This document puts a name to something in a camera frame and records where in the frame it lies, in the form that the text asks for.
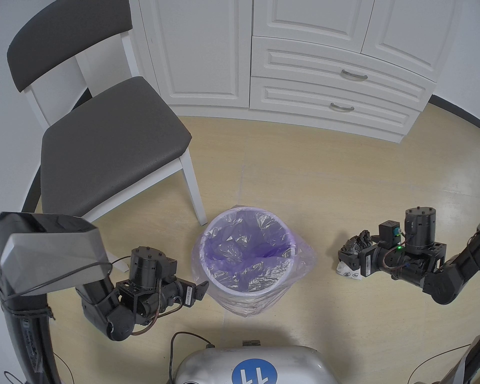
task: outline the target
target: purple plastic bag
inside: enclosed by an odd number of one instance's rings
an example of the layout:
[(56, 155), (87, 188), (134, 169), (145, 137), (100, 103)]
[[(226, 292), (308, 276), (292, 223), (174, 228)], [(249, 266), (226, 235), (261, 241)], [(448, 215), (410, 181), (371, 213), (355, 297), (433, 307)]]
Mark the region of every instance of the purple plastic bag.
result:
[(235, 207), (217, 216), (192, 250), (197, 283), (208, 294), (248, 317), (270, 308), (315, 265), (316, 254), (274, 214)]

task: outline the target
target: printed symbol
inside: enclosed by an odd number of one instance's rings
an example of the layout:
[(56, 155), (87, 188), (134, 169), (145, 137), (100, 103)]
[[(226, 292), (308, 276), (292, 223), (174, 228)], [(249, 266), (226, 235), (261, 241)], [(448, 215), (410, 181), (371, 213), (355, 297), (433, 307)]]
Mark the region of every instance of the printed symbol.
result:
[(275, 367), (262, 359), (242, 361), (232, 372), (233, 384), (276, 384), (277, 378)]

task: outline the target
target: chair seat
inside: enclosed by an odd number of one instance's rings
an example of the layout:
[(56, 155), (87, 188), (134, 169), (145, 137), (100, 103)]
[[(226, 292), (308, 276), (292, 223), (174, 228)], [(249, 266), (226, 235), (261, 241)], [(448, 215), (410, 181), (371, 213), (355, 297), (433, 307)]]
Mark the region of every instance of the chair seat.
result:
[(143, 77), (119, 83), (46, 130), (43, 212), (83, 216), (180, 157), (191, 138)]

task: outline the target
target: wooden floor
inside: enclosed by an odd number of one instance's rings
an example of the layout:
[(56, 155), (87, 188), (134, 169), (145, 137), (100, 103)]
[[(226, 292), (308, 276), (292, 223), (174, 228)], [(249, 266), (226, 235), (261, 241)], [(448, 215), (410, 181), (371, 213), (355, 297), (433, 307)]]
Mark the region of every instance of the wooden floor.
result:
[[(269, 122), (182, 118), (208, 219), (236, 204), (277, 214), (317, 252), (316, 268), (270, 310), (243, 319), (209, 296), (160, 319), (144, 336), (109, 341), (83, 316), (74, 289), (49, 294), (53, 347), (76, 384), (165, 383), (170, 338), (192, 331), (218, 347), (306, 345), (320, 351), (341, 383), (405, 384), (413, 369), (480, 334), (480, 274), (441, 306), (417, 287), (377, 273), (363, 281), (335, 273), (341, 245), (363, 229), (403, 223), (405, 209), (437, 209), (438, 241), (459, 253), (480, 222), (480, 129), (428, 105), (401, 144)], [(117, 256), (136, 246), (177, 259), (190, 280), (202, 228), (177, 173), (95, 224)], [(115, 270), (113, 281), (126, 275)], [(204, 343), (179, 336), (174, 366)], [(440, 380), (461, 351), (422, 366), (411, 383)], [(58, 362), (63, 381), (68, 371)]]

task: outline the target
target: metal handle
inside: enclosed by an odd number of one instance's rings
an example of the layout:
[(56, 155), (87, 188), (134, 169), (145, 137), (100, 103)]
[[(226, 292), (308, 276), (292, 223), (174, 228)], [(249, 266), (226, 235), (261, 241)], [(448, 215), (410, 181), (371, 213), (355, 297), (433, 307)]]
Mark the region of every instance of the metal handle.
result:
[(342, 75), (344, 76), (348, 76), (348, 77), (353, 77), (355, 80), (367, 80), (368, 79), (368, 76), (367, 75), (357, 75), (357, 74), (354, 74), (354, 73), (350, 73), (350, 72), (347, 72), (346, 70), (342, 69), (342, 72), (341, 72)]
[(338, 105), (335, 105), (334, 103), (330, 103), (330, 106), (333, 108), (333, 109), (338, 109), (340, 111), (346, 111), (346, 112), (350, 112), (350, 111), (353, 111), (355, 108), (353, 107), (340, 107)]

